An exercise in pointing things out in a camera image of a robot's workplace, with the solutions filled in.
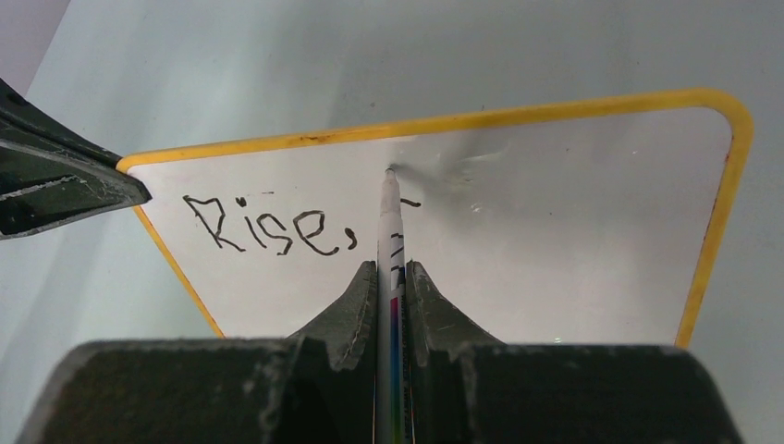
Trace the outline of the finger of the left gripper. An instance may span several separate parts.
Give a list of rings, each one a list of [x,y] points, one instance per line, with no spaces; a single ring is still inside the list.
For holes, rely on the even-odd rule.
[[[149,202],[137,179],[44,144],[1,141],[1,238],[16,239]]]
[[[121,156],[90,142],[29,103],[1,80],[1,119],[25,134],[35,135],[95,161],[115,167]]]

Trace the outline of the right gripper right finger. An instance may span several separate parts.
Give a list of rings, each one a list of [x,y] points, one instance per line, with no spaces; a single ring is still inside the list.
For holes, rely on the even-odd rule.
[[[407,266],[418,443],[739,443],[717,385],[664,345],[507,344]]]

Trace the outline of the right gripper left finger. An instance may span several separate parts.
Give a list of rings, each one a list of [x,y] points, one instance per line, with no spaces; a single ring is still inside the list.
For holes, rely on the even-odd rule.
[[[53,370],[20,443],[371,443],[377,271],[284,338],[91,341]]]

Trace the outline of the black whiteboard marker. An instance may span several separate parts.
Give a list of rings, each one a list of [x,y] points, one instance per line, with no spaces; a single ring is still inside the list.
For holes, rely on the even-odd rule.
[[[377,357],[375,441],[408,443],[403,299],[406,289],[404,230],[396,173],[385,171],[377,230]]]

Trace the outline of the yellow framed whiteboard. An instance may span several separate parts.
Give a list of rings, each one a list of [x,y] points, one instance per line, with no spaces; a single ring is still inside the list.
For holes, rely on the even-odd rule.
[[[405,254],[506,342],[684,346],[753,119],[712,89],[132,154],[142,224],[221,337],[286,336],[376,257],[398,177]]]

